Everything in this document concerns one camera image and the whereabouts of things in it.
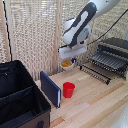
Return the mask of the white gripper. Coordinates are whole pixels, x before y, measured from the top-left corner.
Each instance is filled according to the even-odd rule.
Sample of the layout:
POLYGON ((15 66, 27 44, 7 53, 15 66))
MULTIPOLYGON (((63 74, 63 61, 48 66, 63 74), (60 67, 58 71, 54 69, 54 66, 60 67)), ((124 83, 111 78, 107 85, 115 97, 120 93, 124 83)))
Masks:
MULTIPOLYGON (((87 51, 87 45, 82 44, 82 45, 75 45, 72 48, 69 48, 68 46, 64 46, 59 49, 59 55, 61 59, 66 59, 75 55, 79 55, 82 53, 85 53, 87 51)), ((72 58, 71 62, 72 64, 75 64, 77 61, 76 58, 72 58)))

